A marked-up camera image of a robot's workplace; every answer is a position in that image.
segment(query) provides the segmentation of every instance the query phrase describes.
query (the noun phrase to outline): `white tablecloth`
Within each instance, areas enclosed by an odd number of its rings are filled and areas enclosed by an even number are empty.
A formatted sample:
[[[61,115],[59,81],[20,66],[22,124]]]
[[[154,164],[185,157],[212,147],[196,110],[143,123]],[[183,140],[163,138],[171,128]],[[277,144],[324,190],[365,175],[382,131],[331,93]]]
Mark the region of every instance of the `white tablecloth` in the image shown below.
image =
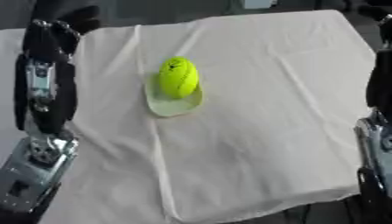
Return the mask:
[[[22,136],[11,101],[22,36],[0,31],[0,162]],[[175,55],[199,69],[205,98],[158,118],[143,81]],[[213,223],[356,194],[352,127],[374,57],[332,10],[90,33],[74,58],[80,155],[42,223]]]

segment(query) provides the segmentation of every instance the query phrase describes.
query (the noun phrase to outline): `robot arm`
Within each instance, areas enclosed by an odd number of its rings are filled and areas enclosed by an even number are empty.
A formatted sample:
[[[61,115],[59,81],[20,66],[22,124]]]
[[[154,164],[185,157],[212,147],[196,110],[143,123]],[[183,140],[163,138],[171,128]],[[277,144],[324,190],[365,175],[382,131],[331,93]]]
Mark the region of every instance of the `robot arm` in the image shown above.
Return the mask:
[[[55,20],[34,18],[26,29],[14,113],[27,137],[0,169],[0,222],[37,223],[76,157],[78,141],[65,126],[77,107],[70,59],[81,36],[99,27],[97,14],[89,6]]]
[[[373,111],[354,129],[362,155],[360,194],[365,223],[392,223],[392,15],[370,6],[360,7],[359,13],[379,23],[383,42],[367,84],[367,105]]]

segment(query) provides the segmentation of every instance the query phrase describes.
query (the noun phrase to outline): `tennis ball logo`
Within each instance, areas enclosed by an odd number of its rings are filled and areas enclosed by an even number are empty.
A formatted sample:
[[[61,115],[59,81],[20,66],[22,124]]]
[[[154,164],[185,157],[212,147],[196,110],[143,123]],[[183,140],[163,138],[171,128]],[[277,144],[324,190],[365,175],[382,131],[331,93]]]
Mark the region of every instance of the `tennis ball logo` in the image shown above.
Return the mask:
[[[159,86],[166,95],[180,99],[187,97],[199,84],[195,65],[184,57],[168,59],[159,70]]]

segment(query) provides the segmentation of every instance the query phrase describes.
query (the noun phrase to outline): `tennis ball seam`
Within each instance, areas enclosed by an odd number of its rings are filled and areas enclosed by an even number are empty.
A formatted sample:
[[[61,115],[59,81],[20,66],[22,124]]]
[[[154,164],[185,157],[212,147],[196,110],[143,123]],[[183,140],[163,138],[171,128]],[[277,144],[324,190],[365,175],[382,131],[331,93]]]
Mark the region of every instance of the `tennis ball seam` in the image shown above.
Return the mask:
[[[177,86],[177,90],[180,90],[181,89],[181,87],[184,85],[184,83],[186,82],[186,79],[188,78],[188,76],[189,76],[189,73],[190,73],[190,68],[191,68],[191,66],[190,66],[190,62],[189,61],[187,61],[186,62],[186,70],[185,70],[185,75],[181,78],[181,82],[178,84],[178,86]]]

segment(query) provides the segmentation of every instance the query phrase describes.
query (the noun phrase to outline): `floor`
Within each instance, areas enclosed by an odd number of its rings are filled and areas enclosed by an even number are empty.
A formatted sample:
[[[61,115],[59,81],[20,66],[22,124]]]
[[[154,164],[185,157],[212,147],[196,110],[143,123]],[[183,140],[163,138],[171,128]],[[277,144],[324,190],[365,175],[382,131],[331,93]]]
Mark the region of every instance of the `floor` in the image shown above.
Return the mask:
[[[60,0],[59,12],[70,11],[83,5],[101,6],[101,20],[104,26],[156,25],[190,21],[198,18],[241,15],[251,13],[309,11],[314,0],[278,0],[278,6],[270,10],[244,10],[238,0]],[[358,5],[362,0],[352,0]],[[0,29],[24,27],[29,19],[35,0],[0,0]],[[324,0],[324,9],[342,9],[340,0]],[[373,48],[378,49],[381,41],[377,26],[371,20],[357,13],[345,13],[358,33]],[[350,211],[358,223],[358,212],[354,203],[348,201]],[[348,224],[347,207],[343,201],[313,205],[306,221],[303,221],[305,206],[297,207],[259,219],[237,222],[236,224]]]

